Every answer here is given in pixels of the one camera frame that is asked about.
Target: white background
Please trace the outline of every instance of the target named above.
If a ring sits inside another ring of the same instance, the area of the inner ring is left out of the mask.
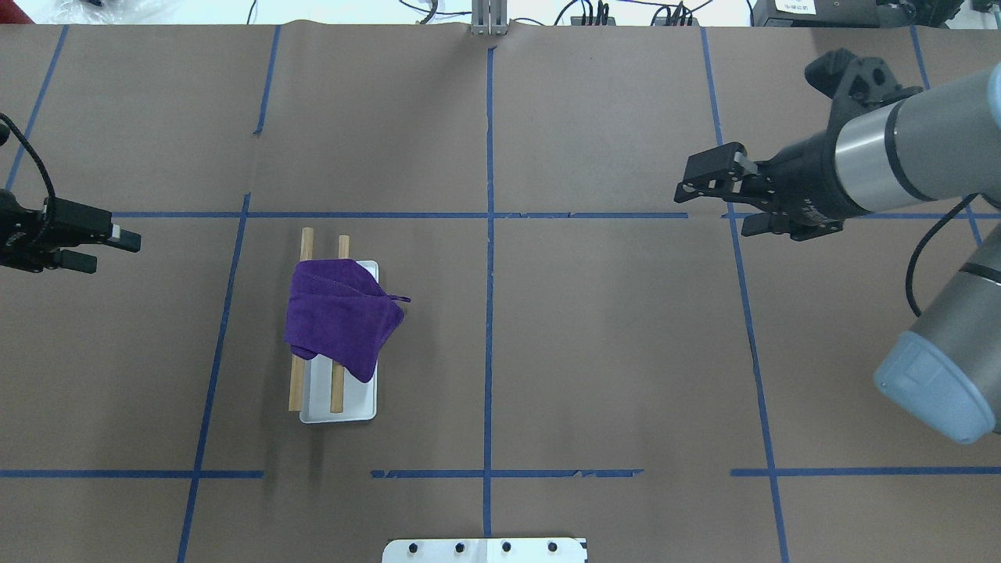
[[[94,14],[98,10],[85,13],[80,0],[15,0],[21,8],[38,23],[182,23],[182,24],[241,24],[246,22],[252,0],[104,0],[109,5],[127,4],[133,7],[123,18],[108,22],[106,15],[101,18]],[[410,4],[428,6],[429,0],[407,0]],[[547,25],[552,25],[560,9],[567,0],[509,0],[510,18],[530,17]],[[966,0],[963,9],[949,22],[952,28],[995,29],[993,16],[974,12]],[[698,6],[694,2],[690,7]],[[469,0],[440,0],[439,11],[459,12],[469,9]],[[629,4],[614,0],[611,15],[618,25],[650,25],[655,6]],[[564,23],[569,23],[570,15],[580,15],[575,6],[568,10]],[[704,26],[747,26],[748,7],[744,0],[713,0],[711,4],[697,12],[699,22]],[[252,18],[257,24],[278,24],[297,19],[324,23],[369,23],[405,24],[420,19],[418,12],[400,5],[396,0],[258,0],[257,10]],[[468,21],[468,16],[436,18],[435,21]]]

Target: white label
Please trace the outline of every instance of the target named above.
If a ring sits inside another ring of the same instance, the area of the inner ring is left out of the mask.
[[[817,15],[817,7],[813,0],[775,0],[775,9],[791,14]]]

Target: purple cloth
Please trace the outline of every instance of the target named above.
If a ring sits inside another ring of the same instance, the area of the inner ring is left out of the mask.
[[[285,342],[303,360],[322,354],[368,383],[379,349],[403,322],[396,301],[410,300],[387,296],[354,260],[301,261],[292,274]]]

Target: black box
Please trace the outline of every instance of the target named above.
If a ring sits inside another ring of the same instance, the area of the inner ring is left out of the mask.
[[[758,0],[754,6],[754,24],[758,27],[880,26],[876,0]]]

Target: plastic bag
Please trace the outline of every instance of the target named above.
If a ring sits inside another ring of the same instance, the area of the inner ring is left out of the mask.
[[[163,23],[176,9],[176,0],[56,0],[51,9],[37,17],[36,23],[132,24]]]

